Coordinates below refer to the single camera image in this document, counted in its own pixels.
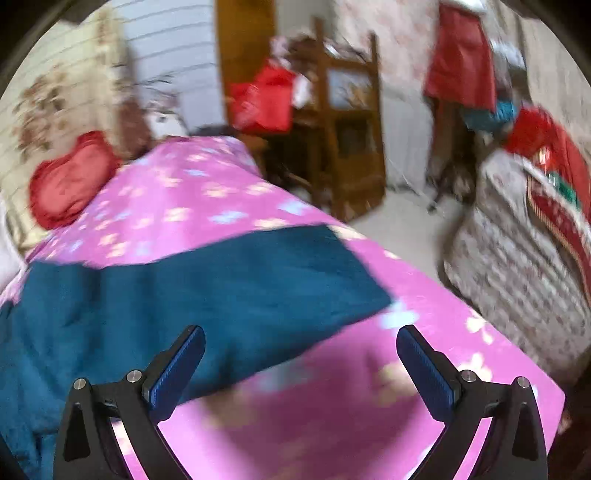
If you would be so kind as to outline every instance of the pillowcase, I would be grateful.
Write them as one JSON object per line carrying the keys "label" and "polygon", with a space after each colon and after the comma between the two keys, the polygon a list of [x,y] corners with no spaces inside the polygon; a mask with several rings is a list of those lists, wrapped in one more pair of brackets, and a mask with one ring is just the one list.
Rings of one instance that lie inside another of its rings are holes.
{"label": "pillowcase", "polygon": [[74,150],[41,163],[31,179],[31,211],[48,230],[70,225],[115,175],[121,161],[99,131],[78,137]]}
{"label": "pillowcase", "polygon": [[6,222],[6,206],[0,197],[0,292],[25,269],[25,262],[12,243]]}
{"label": "pillowcase", "polygon": [[122,21],[109,5],[78,26],[59,21],[31,49],[2,95],[0,189],[21,252],[46,235],[28,198],[31,176],[41,162],[66,155],[79,135],[93,130],[103,131],[126,160],[144,150],[130,147],[132,135],[122,135],[121,105],[137,102],[128,88],[125,52]]}

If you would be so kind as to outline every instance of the bolt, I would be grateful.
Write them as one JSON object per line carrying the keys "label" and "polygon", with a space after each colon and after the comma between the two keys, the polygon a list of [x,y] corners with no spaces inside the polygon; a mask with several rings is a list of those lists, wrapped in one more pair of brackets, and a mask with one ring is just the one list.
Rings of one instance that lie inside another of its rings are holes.
{"label": "bolt", "polygon": [[129,383],[136,383],[140,378],[142,378],[142,372],[139,370],[132,370],[126,376]]}
{"label": "bolt", "polygon": [[462,378],[468,383],[472,383],[478,379],[478,376],[472,370],[464,370],[462,372]]}
{"label": "bolt", "polygon": [[82,390],[86,386],[86,380],[79,378],[74,382],[74,390]]}
{"label": "bolt", "polygon": [[525,378],[525,377],[518,377],[517,378],[517,384],[521,388],[529,388],[530,387],[530,381],[527,380],[527,378]]}

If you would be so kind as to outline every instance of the patterned bedding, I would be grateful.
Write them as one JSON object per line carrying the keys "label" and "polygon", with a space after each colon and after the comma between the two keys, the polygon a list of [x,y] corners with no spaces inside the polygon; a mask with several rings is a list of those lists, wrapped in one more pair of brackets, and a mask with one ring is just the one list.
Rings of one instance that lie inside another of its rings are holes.
{"label": "patterned bedding", "polygon": [[591,312],[571,256],[526,201],[522,165],[504,150],[480,167],[476,202],[444,266],[503,335],[562,386],[589,363]]}
{"label": "patterned bedding", "polygon": [[[232,138],[160,145],[124,167],[83,216],[54,231],[30,260],[136,264],[257,229],[318,223],[331,225],[398,300],[293,361],[178,407],[160,427],[193,478],[409,478],[441,432],[396,355],[397,331],[409,323],[483,380],[528,377],[550,447],[564,394],[542,370],[395,254],[261,180]],[[4,297],[18,297],[21,283]],[[115,431],[134,478],[145,478],[123,427]],[[485,433],[479,431],[457,479],[468,477]]]}

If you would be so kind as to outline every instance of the red pillow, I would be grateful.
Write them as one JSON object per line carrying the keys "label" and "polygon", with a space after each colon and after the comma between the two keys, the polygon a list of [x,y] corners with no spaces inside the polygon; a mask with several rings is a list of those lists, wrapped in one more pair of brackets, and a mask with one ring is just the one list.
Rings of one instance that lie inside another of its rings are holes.
{"label": "red pillow", "polygon": [[51,230],[73,223],[119,165],[100,131],[79,136],[64,157],[42,162],[29,184],[31,211],[39,225]]}

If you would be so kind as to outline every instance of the teal blanket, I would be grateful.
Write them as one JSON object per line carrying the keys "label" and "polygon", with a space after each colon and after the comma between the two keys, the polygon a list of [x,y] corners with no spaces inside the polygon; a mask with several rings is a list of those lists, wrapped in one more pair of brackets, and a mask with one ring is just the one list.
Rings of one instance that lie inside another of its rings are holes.
{"label": "teal blanket", "polygon": [[0,310],[0,433],[50,480],[72,381],[145,368],[187,325],[206,352],[184,399],[289,360],[391,299],[326,226],[254,232],[146,265],[35,262]]}

